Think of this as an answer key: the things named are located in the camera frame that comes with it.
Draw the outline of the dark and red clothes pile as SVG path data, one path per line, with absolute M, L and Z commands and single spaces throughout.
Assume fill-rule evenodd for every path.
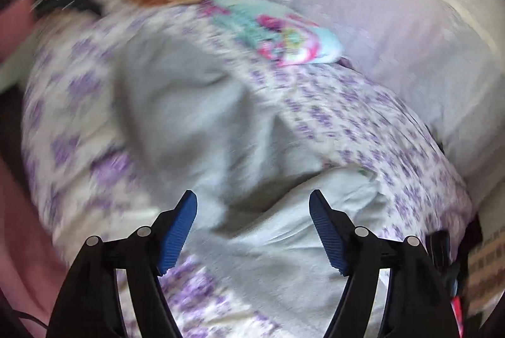
M 465 234 L 456 250 L 456 258 L 451 256 L 450 236 L 446 229 L 425 237 L 426 251 L 452 299 L 461 337 L 474 337 L 478 332 L 478 323 L 482 320 L 481 315 L 468 314 L 469 304 L 465 297 L 469 276 L 469 254 L 482 241 L 483 232 L 478 215 L 466 226 Z

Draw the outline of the purple floral bed sheet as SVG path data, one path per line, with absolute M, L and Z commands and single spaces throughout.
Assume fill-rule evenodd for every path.
M 60 14 L 43 25 L 24 96 L 22 150 L 33 203 L 70 263 L 89 234 L 112 240 L 153 215 L 113 104 L 117 56 L 144 27 L 181 33 L 274 105 L 329 166 L 373 171 L 387 197 L 380 235 L 439 229 L 452 247 L 473 213 L 465 185 L 416 114 L 340 64 L 280 68 L 216 28 L 196 7 L 117 5 L 100 20 Z

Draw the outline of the grey sweat pants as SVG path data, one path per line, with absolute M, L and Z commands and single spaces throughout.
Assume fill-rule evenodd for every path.
M 379 180 L 355 165 L 326 167 L 278 108 L 189 40 L 141 31 L 118 61 L 118 113 L 153 204 L 197 195 L 186 249 L 286 331 L 322 336 L 345 280 L 314 228 L 310 194 L 378 230 Z

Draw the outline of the large lavender lace pillow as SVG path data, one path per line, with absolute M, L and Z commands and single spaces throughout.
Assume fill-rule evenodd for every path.
M 477 196 L 504 179 L 504 0 L 272 0 L 332 29 Z

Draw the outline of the folded teal floral blanket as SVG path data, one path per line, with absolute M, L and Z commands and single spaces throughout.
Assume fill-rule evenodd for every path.
M 327 64 L 343 46 L 332 31 L 268 0 L 201 0 L 200 12 L 279 66 Z

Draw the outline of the pink garment of person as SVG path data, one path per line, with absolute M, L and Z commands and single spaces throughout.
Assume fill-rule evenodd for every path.
M 1 8 L 1 66 L 34 29 L 33 0 Z M 67 269 L 1 156 L 1 301 L 48 325 Z

